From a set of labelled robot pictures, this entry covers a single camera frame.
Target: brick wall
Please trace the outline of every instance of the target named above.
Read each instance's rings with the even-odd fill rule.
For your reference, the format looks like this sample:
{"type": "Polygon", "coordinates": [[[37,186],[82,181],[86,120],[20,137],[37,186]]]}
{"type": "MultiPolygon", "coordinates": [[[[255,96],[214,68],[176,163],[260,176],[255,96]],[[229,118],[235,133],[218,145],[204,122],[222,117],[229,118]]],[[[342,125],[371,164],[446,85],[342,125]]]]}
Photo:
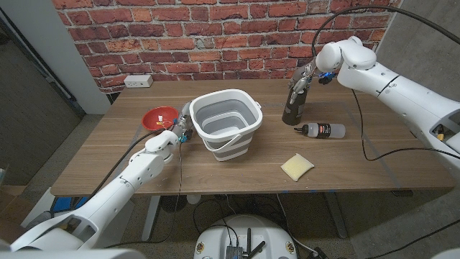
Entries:
{"type": "MultiPolygon", "coordinates": [[[[104,93],[129,74],[155,81],[289,78],[311,59],[315,29],[340,9],[400,0],[52,0],[104,93]]],[[[392,14],[371,10],[327,26],[376,48],[392,14]]]]}

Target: collapsible bucket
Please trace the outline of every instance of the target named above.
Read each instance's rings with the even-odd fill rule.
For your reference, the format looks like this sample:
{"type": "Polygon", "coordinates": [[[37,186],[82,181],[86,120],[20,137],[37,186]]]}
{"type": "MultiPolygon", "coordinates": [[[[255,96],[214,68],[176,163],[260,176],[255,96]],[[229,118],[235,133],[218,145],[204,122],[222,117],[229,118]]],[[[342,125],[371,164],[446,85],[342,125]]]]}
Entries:
{"type": "Polygon", "coordinates": [[[193,100],[190,115],[204,145],[218,161],[247,152],[262,123],[259,103],[238,89],[206,94],[193,100]]]}

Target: wire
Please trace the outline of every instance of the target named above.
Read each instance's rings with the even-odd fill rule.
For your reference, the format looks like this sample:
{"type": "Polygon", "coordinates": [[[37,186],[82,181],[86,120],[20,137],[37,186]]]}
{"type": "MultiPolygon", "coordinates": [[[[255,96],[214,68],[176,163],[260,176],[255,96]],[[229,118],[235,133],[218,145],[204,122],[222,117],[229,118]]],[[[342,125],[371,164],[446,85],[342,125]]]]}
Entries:
{"type": "Polygon", "coordinates": [[[431,232],[431,233],[429,233],[429,234],[427,234],[427,235],[424,235],[424,236],[422,236],[422,237],[419,237],[418,239],[413,240],[412,242],[409,242],[408,244],[403,245],[402,247],[399,247],[398,249],[394,249],[394,250],[391,250],[391,251],[389,251],[389,252],[383,253],[383,254],[381,254],[381,255],[376,255],[376,256],[369,257],[369,258],[365,258],[365,259],[381,258],[382,256],[389,255],[390,253],[394,253],[394,252],[397,252],[397,251],[401,251],[402,249],[408,247],[409,245],[412,245],[412,244],[414,244],[414,243],[416,243],[416,242],[418,242],[418,241],[420,241],[420,240],[422,240],[422,239],[425,239],[425,238],[427,238],[427,237],[430,237],[430,236],[432,236],[432,235],[434,235],[434,234],[436,234],[436,233],[438,233],[438,232],[440,232],[440,231],[445,230],[445,229],[448,228],[448,227],[452,227],[452,226],[454,226],[455,224],[458,224],[459,222],[460,222],[460,219],[458,219],[458,220],[456,220],[456,221],[454,221],[454,222],[452,222],[452,223],[450,223],[450,224],[447,224],[446,226],[444,226],[444,227],[442,227],[442,228],[440,228],[440,229],[438,229],[438,230],[435,230],[435,231],[433,231],[433,232],[431,232]]]}
{"type": "Polygon", "coordinates": [[[341,14],[348,14],[350,13],[351,11],[354,11],[354,10],[361,10],[361,9],[384,9],[384,10],[388,10],[388,11],[392,11],[392,12],[397,12],[397,13],[400,13],[400,14],[404,14],[404,15],[407,15],[409,17],[412,17],[413,19],[416,19],[418,20],[419,22],[422,22],[426,25],[428,25],[429,27],[432,27],[433,29],[437,30],[438,32],[442,33],[443,35],[447,36],[449,39],[453,40],[454,42],[456,42],[457,44],[460,44],[460,38],[458,38],[455,34],[453,34],[452,32],[449,32],[447,29],[444,29],[442,28],[441,26],[437,25],[436,23],[426,19],[426,18],[423,18],[417,14],[414,14],[412,12],[409,12],[409,11],[406,11],[404,9],[401,9],[401,8],[397,8],[397,7],[393,7],[393,6],[380,6],[380,5],[369,5],[369,6],[354,6],[354,7],[350,7],[350,8],[347,8],[347,9],[343,9],[337,13],[335,13],[333,16],[329,17],[329,19],[327,19],[320,27],[318,30],[316,30],[316,33],[315,33],[315,36],[313,37],[313,40],[311,42],[311,52],[313,54],[313,57],[316,56],[316,49],[315,49],[315,42],[316,42],[316,39],[318,38],[319,36],[319,32],[324,29],[324,27],[330,22],[332,21],[334,18],[336,18],[337,16],[341,15],[341,14]]]}
{"type": "Polygon", "coordinates": [[[400,149],[396,149],[396,150],[393,150],[393,151],[389,151],[388,153],[385,153],[383,155],[380,155],[376,158],[368,158],[367,157],[367,154],[366,154],[366,148],[364,147],[364,120],[362,119],[362,111],[361,111],[361,106],[359,105],[359,101],[358,101],[358,96],[357,94],[354,92],[354,90],[352,89],[351,90],[353,92],[353,96],[354,96],[354,99],[356,100],[356,104],[358,105],[358,110],[359,110],[359,117],[361,119],[361,145],[362,145],[362,152],[364,153],[364,157],[366,158],[366,160],[368,161],[376,161],[376,160],[379,160],[380,158],[383,158],[387,155],[391,155],[393,153],[396,153],[396,152],[400,152],[400,151],[407,151],[407,150],[428,150],[428,151],[433,151],[433,152],[439,152],[439,153],[443,153],[445,155],[450,155],[451,157],[453,158],[457,158],[457,159],[460,159],[460,156],[458,155],[454,155],[454,154],[451,154],[449,152],[446,152],[446,151],[442,151],[442,150],[438,150],[438,149],[435,149],[435,148],[430,148],[430,147],[408,147],[408,148],[400,148],[400,149]]]}
{"type": "Polygon", "coordinates": [[[129,147],[128,147],[128,150],[120,157],[120,159],[115,163],[114,167],[112,167],[112,169],[107,173],[107,175],[103,178],[103,180],[101,181],[101,183],[96,187],[96,189],[94,189],[94,191],[91,193],[91,195],[88,197],[88,199],[85,201],[88,202],[91,198],[93,198],[97,193],[98,191],[102,188],[102,186],[105,184],[105,182],[107,181],[107,179],[109,179],[110,175],[115,171],[115,169],[119,166],[119,164],[123,161],[123,159],[129,154],[129,152],[131,152],[131,150],[137,145],[139,144],[139,142],[141,142],[144,138],[146,137],[149,137],[150,135],[154,134],[154,133],[157,133],[157,132],[162,132],[164,131],[164,129],[157,129],[157,130],[154,130],[152,132],[149,132],[147,134],[145,134],[143,137],[139,138],[136,142],[132,143],[129,147]]]}
{"type": "MultiPolygon", "coordinates": [[[[180,181],[179,181],[179,193],[178,193],[178,197],[177,199],[175,200],[175,207],[174,207],[174,215],[172,216],[172,224],[171,224],[171,228],[170,228],[170,231],[169,233],[167,234],[167,237],[164,238],[163,240],[160,240],[160,241],[134,241],[134,242],[123,242],[123,243],[118,243],[118,244],[115,244],[115,245],[109,245],[105,248],[111,248],[111,247],[117,247],[117,246],[120,246],[120,245],[130,245],[130,244],[160,244],[162,242],[165,242],[167,240],[170,239],[171,237],[171,234],[173,233],[173,230],[174,230],[174,223],[175,223],[175,215],[177,214],[178,212],[178,202],[179,202],[179,196],[180,196],[180,192],[182,191],[182,152],[181,152],[181,147],[182,147],[182,143],[179,144],[179,168],[180,168],[180,181]]],[[[150,232],[150,236],[149,236],[149,240],[152,239],[152,235],[153,233],[150,232]]]]}
{"type": "Polygon", "coordinates": [[[278,194],[276,194],[276,197],[278,198],[278,201],[280,203],[280,207],[281,207],[281,210],[282,210],[282,213],[285,215],[285,218],[286,218],[286,225],[287,225],[287,231],[289,232],[289,235],[292,237],[292,239],[298,243],[301,247],[305,248],[306,250],[309,250],[311,252],[313,252],[314,255],[318,256],[318,252],[316,252],[314,249],[312,248],[309,248],[308,246],[304,245],[303,243],[301,243],[299,240],[296,240],[295,237],[293,236],[293,234],[290,232],[289,230],[289,223],[288,223],[288,217],[286,216],[286,212],[285,212],[285,208],[282,206],[282,203],[281,203],[281,200],[280,200],[280,196],[278,194]]]}
{"type": "Polygon", "coordinates": [[[228,196],[227,194],[225,194],[225,196],[227,196],[227,205],[228,205],[229,208],[233,211],[233,213],[236,215],[235,210],[230,206],[229,196],[228,196]]]}

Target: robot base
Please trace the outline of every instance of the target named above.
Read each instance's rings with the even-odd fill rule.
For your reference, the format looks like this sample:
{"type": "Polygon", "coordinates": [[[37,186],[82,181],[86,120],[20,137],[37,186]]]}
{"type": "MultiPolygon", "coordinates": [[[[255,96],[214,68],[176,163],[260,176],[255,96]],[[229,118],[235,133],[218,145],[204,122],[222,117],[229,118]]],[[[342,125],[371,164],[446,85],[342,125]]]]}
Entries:
{"type": "MultiPolygon", "coordinates": [[[[254,250],[262,241],[265,242],[262,249],[259,250],[252,258],[273,258],[273,259],[294,259],[297,258],[294,242],[289,234],[280,226],[268,219],[257,215],[238,214],[225,218],[227,225],[233,228],[238,235],[238,247],[236,247],[236,237],[232,230],[230,231],[231,243],[234,247],[228,247],[230,244],[229,233],[226,227],[210,227],[204,231],[196,242],[194,259],[218,259],[228,258],[242,259],[246,258],[248,253],[248,233],[250,233],[251,249],[254,250]],[[244,251],[244,255],[227,255],[227,251],[239,250],[244,251]]],[[[221,219],[213,225],[224,225],[221,219]]]]}

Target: bottle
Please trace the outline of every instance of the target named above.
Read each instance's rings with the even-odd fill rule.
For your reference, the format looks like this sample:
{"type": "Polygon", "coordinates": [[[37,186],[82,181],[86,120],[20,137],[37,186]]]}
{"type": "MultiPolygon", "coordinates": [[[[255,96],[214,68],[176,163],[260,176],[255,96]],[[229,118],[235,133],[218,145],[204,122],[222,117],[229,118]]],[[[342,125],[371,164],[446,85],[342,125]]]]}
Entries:
{"type": "Polygon", "coordinates": [[[294,130],[316,138],[342,138],[345,136],[345,126],[343,124],[308,123],[301,128],[294,128],[294,130]]]}

